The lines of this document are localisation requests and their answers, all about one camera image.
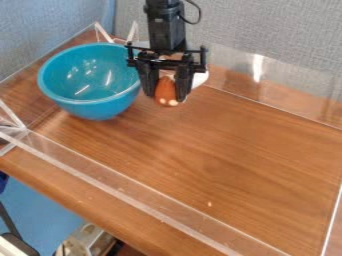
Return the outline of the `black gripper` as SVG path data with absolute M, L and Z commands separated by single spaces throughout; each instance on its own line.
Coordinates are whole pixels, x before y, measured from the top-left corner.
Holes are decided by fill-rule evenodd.
M 145 9 L 149 46 L 127 42 L 127 64 L 137 69 L 143 92 L 155 95 L 159 70 L 176 70 L 176 100 L 183 102 L 191 92 L 193 73 L 205 72 L 207 49 L 187 48 L 183 9 Z

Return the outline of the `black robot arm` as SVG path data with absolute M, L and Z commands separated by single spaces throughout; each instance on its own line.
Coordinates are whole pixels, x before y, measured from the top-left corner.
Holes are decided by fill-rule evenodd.
M 175 96 L 184 101 L 192 90 L 193 75 L 207 71 L 207 51 L 204 46 L 197 50 L 187 47 L 185 25 L 200 22 L 201 9 L 192 0 L 185 0 L 197 9 L 197 20 L 185 19 L 181 0 L 145 0 L 149 46 L 124 45 L 128 53 L 127 65 L 135 67 L 139 74 L 143 92 L 156 95 L 160 70 L 175 71 Z

